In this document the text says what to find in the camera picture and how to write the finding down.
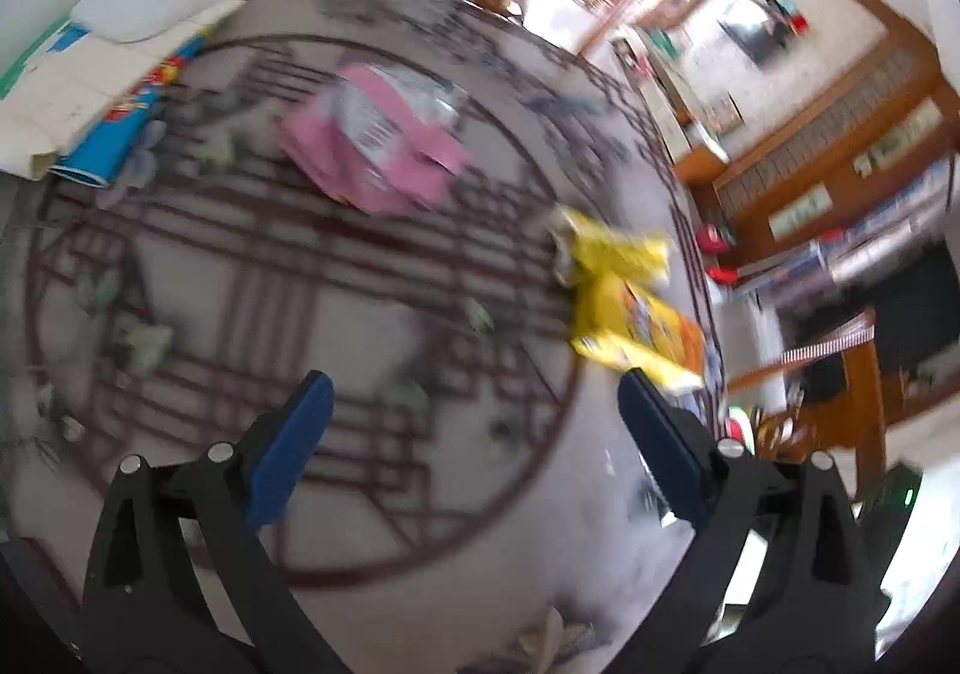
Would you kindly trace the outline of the red watermelon stool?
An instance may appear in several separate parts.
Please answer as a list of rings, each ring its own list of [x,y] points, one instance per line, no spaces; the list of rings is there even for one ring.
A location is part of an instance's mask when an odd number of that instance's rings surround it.
[[[727,408],[727,437],[734,438],[742,443],[747,451],[755,451],[754,426],[750,422],[747,412],[739,406]]]

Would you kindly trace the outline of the wooden chair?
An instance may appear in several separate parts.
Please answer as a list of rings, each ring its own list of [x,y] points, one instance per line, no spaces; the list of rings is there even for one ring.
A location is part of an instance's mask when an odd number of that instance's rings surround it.
[[[880,486],[887,472],[887,426],[872,308],[823,334],[814,344],[791,349],[773,362],[734,376],[727,381],[726,391],[753,390],[773,376],[799,373],[833,357],[841,362],[843,390],[825,401],[804,399],[800,404],[788,404],[781,412],[762,415],[754,428],[755,454],[802,463],[817,451],[828,456],[835,450],[851,451],[856,482],[850,497],[861,502]]]

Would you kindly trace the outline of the orange yellow juice carton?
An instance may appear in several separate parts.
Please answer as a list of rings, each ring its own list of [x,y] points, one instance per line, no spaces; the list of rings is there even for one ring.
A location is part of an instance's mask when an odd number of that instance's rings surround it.
[[[571,347],[620,373],[640,369],[670,394],[704,387],[700,325],[612,272],[576,289]]]

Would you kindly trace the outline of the yellow tissue pack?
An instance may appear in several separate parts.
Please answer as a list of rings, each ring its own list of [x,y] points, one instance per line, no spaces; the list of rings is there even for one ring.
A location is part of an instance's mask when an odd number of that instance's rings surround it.
[[[669,236],[622,232],[563,204],[551,209],[547,230],[555,248],[553,274],[568,289],[604,274],[641,286],[669,282]]]

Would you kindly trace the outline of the patterned table cloth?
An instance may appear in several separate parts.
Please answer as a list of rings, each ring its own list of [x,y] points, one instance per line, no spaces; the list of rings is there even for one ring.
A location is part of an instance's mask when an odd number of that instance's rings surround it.
[[[348,63],[464,92],[448,196],[371,217],[278,142]],[[715,327],[686,197],[615,61],[451,0],[251,0],[174,80],[145,188],[5,185],[2,520],[83,581],[124,456],[195,458],[311,370],[331,425],[263,545],[358,672],[597,672],[690,543],[617,376],[571,347],[548,218],[662,233],[662,300]]]

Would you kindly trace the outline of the white tv console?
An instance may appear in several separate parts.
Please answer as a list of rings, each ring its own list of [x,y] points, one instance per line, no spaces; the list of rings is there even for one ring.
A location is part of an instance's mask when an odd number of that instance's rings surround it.
[[[729,167],[729,155],[706,125],[685,77],[633,27],[622,25],[608,43],[646,103],[677,180],[690,188],[713,185]]]

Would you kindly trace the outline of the pink plastic bag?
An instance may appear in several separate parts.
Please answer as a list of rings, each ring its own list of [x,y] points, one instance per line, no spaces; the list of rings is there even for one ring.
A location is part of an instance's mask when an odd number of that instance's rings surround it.
[[[320,191],[368,215],[405,215],[448,194],[472,153],[455,137],[467,94],[407,68],[350,63],[278,128]]]

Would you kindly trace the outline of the wooden cabinet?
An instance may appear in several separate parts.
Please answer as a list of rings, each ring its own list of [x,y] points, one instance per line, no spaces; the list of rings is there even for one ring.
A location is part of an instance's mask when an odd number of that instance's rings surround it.
[[[958,94],[934,47],[895,32],[804,112],[731,164],[693,149],[677,175],[732,232],[727,266],[853,227],[958,144]]]

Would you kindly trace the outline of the blue chips tube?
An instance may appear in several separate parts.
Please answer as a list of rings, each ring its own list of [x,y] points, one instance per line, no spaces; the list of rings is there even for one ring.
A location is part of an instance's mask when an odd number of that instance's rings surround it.
[[[206,35],[197,35],[161,59],[137,86],[110,105],[82,141],[53,164],[50,169],[53,175],[91,188],[112,185],[166,87],[178,79],[184,66],[200,53],[205,42]]]

